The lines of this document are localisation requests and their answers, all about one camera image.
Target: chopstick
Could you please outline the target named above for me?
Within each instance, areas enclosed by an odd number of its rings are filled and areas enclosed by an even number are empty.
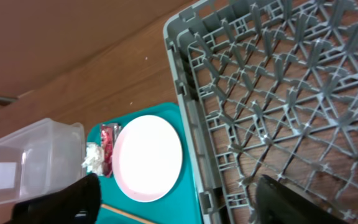
[[[107,209],[107,210],[110,210],[110,211],[112,211],[112,212],[115,212],[115,213],[117,213],[117,214],[123,215],[123,216],[125,216],[125,217],[131,218],[131,219],[136,220],[136,221],[141,222],[141,223],[145,223],[145,224],[155,224],[154,222],[150,222],[150,221],[148,221],[148,220],[146,220],[146,219],[144,219],[144,218],[137,217],[137,216],[135,216],[135,215],[132,215],[132,214],[127,213],[127,212],[124,212],[124,211],[122,211],[122,210],[120,210],[120,209],[113,208],[112,206],[109,206],[109,205],[106,205],[106,204],[102,204],[101,207],[102,207],[102,208],[105,208],[105,209]]]

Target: blue tray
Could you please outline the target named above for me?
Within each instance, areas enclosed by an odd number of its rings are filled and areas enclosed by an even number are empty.
[[[103,124],[119,123],[125,126],[133,119],[143,115],[156,115],[168,121],[179,135],[183,148],[183,164],[176,184],[166,196],[149,203],[136,202],[119,189],[113,177],[100,177],[102,201],[138,217],[157,223],[202,223],[195,181],[191,170],[190,156],[185,139],[179,107],[173,103],[163,103]],[[100,124],[89,132],[88,142],[100,144]],[[137,223],[130,218],[100,208],[96,223]]]

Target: white plate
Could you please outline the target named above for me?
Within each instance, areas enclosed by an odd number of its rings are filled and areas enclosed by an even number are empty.
[[[119,188],[138,202],[163,197],[175,185],[183,154],[175,129],[164,119],[146,115],[121,131],[112,153]]]

